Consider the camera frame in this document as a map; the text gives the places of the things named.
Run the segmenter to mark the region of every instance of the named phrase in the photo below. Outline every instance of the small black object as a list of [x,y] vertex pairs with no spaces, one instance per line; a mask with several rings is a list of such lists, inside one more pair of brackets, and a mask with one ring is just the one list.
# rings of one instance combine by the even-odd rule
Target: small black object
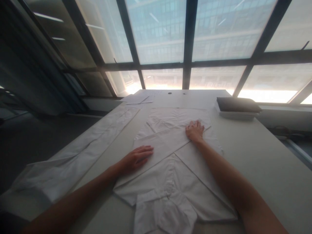
[[241,97],[217,97],[217,103],[221,111],[260,113],[262,109],[250,98]]

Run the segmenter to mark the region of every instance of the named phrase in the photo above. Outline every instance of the white shirt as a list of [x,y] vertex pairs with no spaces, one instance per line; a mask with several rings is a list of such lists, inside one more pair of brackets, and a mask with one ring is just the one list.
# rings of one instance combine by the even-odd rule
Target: white shirt
[[114,188],[122,199],[136,205],[134,233],[191,233],[197,219],[237,219],[235,209],[185,134],[191,120],[201,121],[204,140],[223,154],[207,110],[152,109],[133,148],[151,145],[154,154],[134,174],[120,178]]

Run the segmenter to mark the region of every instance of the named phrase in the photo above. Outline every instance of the paper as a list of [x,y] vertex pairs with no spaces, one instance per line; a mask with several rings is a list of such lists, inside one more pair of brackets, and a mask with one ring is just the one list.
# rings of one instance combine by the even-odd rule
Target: paper
[[161,90],[143,90],[139,94],[130,94],[127,97],[121,99],[123,102],[127,102],[127,107],[142,108],[144,103],[153,103],[155,96],[162,92]]

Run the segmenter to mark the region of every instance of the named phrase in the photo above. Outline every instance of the window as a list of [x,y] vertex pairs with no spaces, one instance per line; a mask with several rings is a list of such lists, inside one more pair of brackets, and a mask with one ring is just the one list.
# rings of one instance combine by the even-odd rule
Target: window
[[312,63],[254,66],[239,94],[256,102],[287,103],[312,79]]
[[[312,1],[292,0],[267,51],[300,50],[312,39]],[[309,42],[305,49],[312,49]]]
[[312,104],[312,94],[310,94],[301,104]]
[[91,96],[94,97],[111,97],[112,94],[108,89],[101,73],[85,72],[76,74]]
[[126,97],[142,89],[137,71],[106,72],[118,97]]
[[26,2],[71,67],[95,67],[61,0],[26,0]]
[[183,69],[143,70],[146,89],[182,89]]
[[144,83],[312,105],[310,0],[25,1],[35,17],[13,0],[81,96],[121,98]]
[[105,63],[132,62],[116,0],[77,0]]
[[198,0],[193,61],[250,58],[276,0]]
[[186,0],[126,0],[141,64],[182,62]]
[[76,81],[76,79],[70,74],[65,74],[65,76],[66,76],[67,80],[69,81],[69,83],[74,88],[74,90],[76,91],[76,93],[80,96],[84,96],[85,92],[82,89],[82,87],[79,85],[79,83]]
[[226,89],[233,94],[246,66],[192,68],[189,89]]

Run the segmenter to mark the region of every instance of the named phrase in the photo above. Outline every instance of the window frame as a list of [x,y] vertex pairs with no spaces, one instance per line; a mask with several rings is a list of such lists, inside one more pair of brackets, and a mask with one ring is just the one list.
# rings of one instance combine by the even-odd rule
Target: window frame
[[[279,26],[284,14],[286,13],[292,0],[277,0],[276,5],[272,11],[272,14],[263,30],[262,35],[255,47],[255,50],[250,58],[240,58],[240,59],[224,59],[224,60],[209,60],[209,61],[195,61],[192,62],[194,36],[195,36],[195,23],[197,14],[198,0],[187,0],[186,3],[186,21],[185,21],[185,39],[184,39],[184,57],[183,62],[174,63],[160,63],[160,64],[140,64],[138,53],[136,49],[136,44],[133,36],[133,31],[131,28],[131,23],[128,15],[128,10],[125,0],[116,0],[119,13],[122,19],[128,44],[130,47],[130,52],[132,55],[133,62],[125,63],[105,63],[96,43],[85,24],[85,20],[79,10],[79,7],[75,0],[62,0],[66,7],[72,21],[74,22],[80,36],[82,37],[86,47],[88,48],[96,67],[94,68],[84,68],[84,69],[73,69],[69,66],[68,62],[62,56],[53,40],[45,32],[44,28],[40,25],[35,15],[29,9],[28,5],[23,0],[18,0],[20,5],[26,10],[30,18],[34,21],[38,29],[50,43],[52,48],[55,50],[59,58],[65,64],[66,68],[62,69],[64,73],[69,73],[76,78],[77,82],[82,86],[85,91],[85,97],[95,97],[88,93],[86,88],[79,81],[76,73],[81,72],[100,72],[102,78],[106,85],[108,86],[112,97],[121,99],[116,95],[112,84],[110,83],[105,72],[115,72],[115,71],[132,71],[137,70],[141,82],[142,89],[145,88],[142,70],[155,70],[155,69],[183,69],[183,81],[182,89],[189,89],[190,75],[192,68],[200,67],[227,67],[227,66],[246,66],[238,85],[236,86],[233,96],[237,97],[242,90],[252,68],[254,65],[271,65],[271,64],[296,64],[296,63],[312,63],[312,49],[305,50],[304,47],[301,50],[290,50],[290,51],[276,51],[276,52],[265,52],[271,38],[273,37],[277,27]],[[301,104],[310,94],[312,93],[312,80],[301,90],[299,90],[295,96],[288,101],[288,103],[261,103],[259,105],[278,105],[278,106],[312,106],[310,104]]]

